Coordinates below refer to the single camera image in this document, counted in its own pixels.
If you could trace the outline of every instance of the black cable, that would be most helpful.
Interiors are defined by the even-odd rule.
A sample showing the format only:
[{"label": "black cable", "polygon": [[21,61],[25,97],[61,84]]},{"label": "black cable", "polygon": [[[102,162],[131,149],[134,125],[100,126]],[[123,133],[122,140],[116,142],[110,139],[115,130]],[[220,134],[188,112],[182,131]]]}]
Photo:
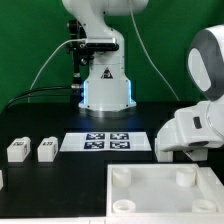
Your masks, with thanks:
[{"label": "black cable", "polygon": [[9,107],[15,103],[16,101],[18,100],[22,100],[22,99],[26,99],[26,98],[29,98],[29,97],[70,97],[74,94],[48,94],[48,95],[24,95],[24,96],[20,96],[20,97],[17,97],[17,98],[13,98],[11,99],[8,104],[5,106],[4,110],[7,111],[9,109]]},{"label": "black cable", "polygon": [[36,93],[36,92],[52,91],[52,90],[64,90],[64,89],[71,89],[71,86],[52,86],[52,87],[36,88],[36,89],[32,89],[32,90],[28,90],[26,92],[20,93],[19,95],[17,95],[13,99],[21,97],[21,96],[29,95],[31,93]]}]

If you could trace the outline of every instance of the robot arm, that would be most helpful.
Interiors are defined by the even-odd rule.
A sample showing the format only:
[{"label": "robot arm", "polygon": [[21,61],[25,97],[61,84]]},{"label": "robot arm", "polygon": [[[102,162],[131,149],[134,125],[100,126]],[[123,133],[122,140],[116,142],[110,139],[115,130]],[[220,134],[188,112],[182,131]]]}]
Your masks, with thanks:
[{"label": "robot arm", "polygon": [[208,101],[177,110],[155,139],[159,161],[172,161],[172,152],[184,151],[192,160],[207,159],[208,148],[224,144],[224,26],[200,31],[187,60],[189,74]]},{"label": "robot arm", "polygon": [[141,12],[148,0],[62,2],[86,33],[83,48],[93,51],[94,59],[89,62],[89,77],[83,85],[84,99],[79,103],[80,112],[96,117],[118,117],[132,111],[136,102],[131,99],[131,84],[125,75],[124,38],[105,24],[104,16],[129,15],[130,6],[133,13]]},{"label": "robot arm", "polygon": [[[88,38],[113,37],[104,16],[130,14],[130,0],[62,0],[65,8],[82,24]],[[131,0],[133,13],[141,12],[148,0]]]}]

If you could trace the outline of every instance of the blue light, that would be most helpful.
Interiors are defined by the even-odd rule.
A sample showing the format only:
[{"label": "blue light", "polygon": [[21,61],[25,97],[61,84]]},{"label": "blue light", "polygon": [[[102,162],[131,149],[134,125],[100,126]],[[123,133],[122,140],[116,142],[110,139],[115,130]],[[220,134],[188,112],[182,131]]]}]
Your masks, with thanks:
[{"label": "blue light", "polygon": [[84,83],[83,83],[83,101],[82,101],[84,105],[86,104],[86,88],[87,88],[86,81],[84,81]]},{"label": "blue light", "polygon": [[132,100],[132,98],[131,98],[131,81],[130,80],[128,80],[128,84],[129,84],[129,88],[128,88],[129,104],[133,104],[133,103],[135,103],[135,101]]}]

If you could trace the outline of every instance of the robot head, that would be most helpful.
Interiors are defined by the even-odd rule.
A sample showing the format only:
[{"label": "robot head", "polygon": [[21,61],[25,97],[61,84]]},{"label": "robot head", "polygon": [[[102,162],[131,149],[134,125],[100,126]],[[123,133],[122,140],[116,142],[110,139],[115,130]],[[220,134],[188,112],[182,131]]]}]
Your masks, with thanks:
[{"label": "robot head", "polygon": [[210,101],[224,95],[224,26],[200,31],[193,39],[187,68],[191,78]]}]

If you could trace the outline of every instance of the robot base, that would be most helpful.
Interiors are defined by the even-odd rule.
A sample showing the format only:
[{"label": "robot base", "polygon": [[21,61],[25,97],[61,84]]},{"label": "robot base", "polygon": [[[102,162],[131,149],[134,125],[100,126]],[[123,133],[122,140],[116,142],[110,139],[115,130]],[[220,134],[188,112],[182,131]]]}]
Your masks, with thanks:
[{"label": "robot base", "polygon": [[87,108],[79,108],[79,112],[84,115],[99,118],[120,118],[135,113],[136,107],[129,107],[119,111],[97,111]]}]

